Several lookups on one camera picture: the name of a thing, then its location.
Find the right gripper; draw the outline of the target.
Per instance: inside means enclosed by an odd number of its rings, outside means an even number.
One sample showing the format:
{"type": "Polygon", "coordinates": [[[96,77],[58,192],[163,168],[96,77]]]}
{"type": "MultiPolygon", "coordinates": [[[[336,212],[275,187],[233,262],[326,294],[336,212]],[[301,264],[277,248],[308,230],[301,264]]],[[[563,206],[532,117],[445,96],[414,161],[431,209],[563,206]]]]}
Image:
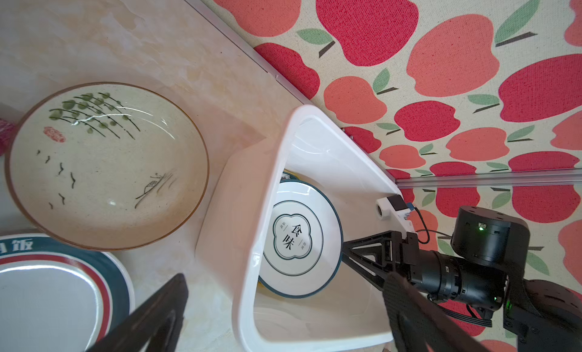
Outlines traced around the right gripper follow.
{"type": "Polygon", "coordinates": [[[456,301],[478,311],[500,309],[506,288],[506,233],[454,232],[452,241],[456,257],[421,250],[412,233],[403,238],[399,231],[386,231],[344,241],[342,261],[379,291],[391,262],[377,261],[399,261],[400,275],[433,301],[456,301]]]}

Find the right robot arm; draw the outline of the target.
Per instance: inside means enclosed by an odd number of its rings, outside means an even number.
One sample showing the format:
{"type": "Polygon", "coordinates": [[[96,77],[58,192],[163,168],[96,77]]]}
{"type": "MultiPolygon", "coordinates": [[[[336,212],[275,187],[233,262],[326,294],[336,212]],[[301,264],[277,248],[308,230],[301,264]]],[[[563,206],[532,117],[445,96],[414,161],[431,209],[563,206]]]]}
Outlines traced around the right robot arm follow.
{"type": "Polygon", "coordinates": [[[422,250],[413,232],[387,231],[345,242],[342,260],[382,292],[400,351],[481,351],[459,322],[491,327],[498,310],[519,351],[579,351],[580,299],[524,277],[529,240],[524,220],[465,206],[453,255],[422,250]]]}

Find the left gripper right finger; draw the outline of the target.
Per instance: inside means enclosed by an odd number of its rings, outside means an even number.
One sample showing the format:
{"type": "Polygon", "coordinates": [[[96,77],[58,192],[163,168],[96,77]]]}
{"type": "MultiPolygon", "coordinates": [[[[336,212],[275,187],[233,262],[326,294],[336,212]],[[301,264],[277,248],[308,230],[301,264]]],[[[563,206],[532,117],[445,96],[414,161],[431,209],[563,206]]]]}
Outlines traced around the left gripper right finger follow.
{"type": "Polygon", "coordinates": [[[397,273],[387,275],[383,299],[398,351],[486,350],[397,273]]]}

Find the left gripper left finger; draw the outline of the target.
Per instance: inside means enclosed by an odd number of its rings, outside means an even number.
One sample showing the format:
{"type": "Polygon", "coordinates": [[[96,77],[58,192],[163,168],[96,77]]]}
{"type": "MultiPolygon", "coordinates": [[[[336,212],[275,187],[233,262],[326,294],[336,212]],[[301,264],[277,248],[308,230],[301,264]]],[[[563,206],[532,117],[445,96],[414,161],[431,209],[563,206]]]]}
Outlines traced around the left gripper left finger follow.
{"type": "Polygon", "coordinates": [[[185,276],[177,273],[90,351],[174,351],[189,296],[185,276]]]}

